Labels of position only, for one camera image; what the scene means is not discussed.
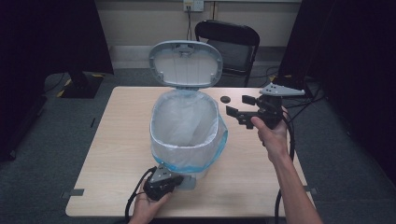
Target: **equipment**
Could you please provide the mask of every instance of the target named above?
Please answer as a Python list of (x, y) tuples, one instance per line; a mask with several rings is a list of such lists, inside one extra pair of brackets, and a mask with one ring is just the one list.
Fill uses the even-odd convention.
[(183, 179), (182, 175), (175, 174), (160, 164), (155, 173), (148, 177), (143, 190), (151, 200), (159, 201), (163, 195), (173, 192)]
[(270, 83), (260, 93), (262, 95), (257, 99), (252, 96), (242, 96), (242, 103), (259, 107), (257, 112), (238, 111), (236, 108), (226, 106), (227, 115), (236, 118), (239, 124), (246, 125), (247, 129), (253, 129), (250, 121), (252, 117), (262, 119), (268, 128), (274, 129), (283, 118), (282, 96), (304, 95), (304, 90), (297, 91)]

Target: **plastic bag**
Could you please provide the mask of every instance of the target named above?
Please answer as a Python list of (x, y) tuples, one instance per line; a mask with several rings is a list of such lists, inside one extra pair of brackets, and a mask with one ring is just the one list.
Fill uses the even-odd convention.
[(177, 173), (200, 173), (219, 157), (228, 131), (209, 95), (175, 90), (161, 95), (153, 107), (150, 135), (158, 163)]

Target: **wooden table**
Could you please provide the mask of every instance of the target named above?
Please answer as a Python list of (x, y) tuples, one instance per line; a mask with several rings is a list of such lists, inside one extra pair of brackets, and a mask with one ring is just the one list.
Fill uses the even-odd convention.
[[(93, 138), (75, 189), (66, 207), (70, 217), (123, 217), (125, 204), (148, 168), (158, 165), (150, 151), (151, 109), (158, 97), (171, 88), (117, 87)], [(272, 217), (279, 185), (275, 169), (257, 136), (225, 113), (221, 96), (231, 97), (229, 106), (257, 111), (242, 104), (242, 95), (258, 97), (254, 88), (201, 90), (219, 102), (219, 112), (229, 137), (219, 159), (194, 190), (176, 190), (158, 217)], [(295, 167), (306, 185), (297, 156)], [(279, 214), (283, 217), (283, 204)]]

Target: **open lid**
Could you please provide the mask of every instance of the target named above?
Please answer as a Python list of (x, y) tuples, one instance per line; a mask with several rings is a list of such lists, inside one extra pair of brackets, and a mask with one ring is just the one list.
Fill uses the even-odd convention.
[(221, 77), (220, 53), (203, 42), (165, 41), (154, 46), (148, 58), (153, 75), (164, 86), (197, 90), (214, 86)]

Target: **white trash can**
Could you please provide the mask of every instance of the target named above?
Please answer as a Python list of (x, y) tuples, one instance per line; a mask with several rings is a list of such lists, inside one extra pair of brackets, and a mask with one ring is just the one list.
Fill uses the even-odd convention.
[(170, 171), (199, 179), (227, 142), (218, 103), (199, 91), (219, 81), (221, 55), (202, 42), (166, 41), (151, 50), (149, 65), (164, 86), (175, 88), (162, 94), (153, 107), (152, 155)]

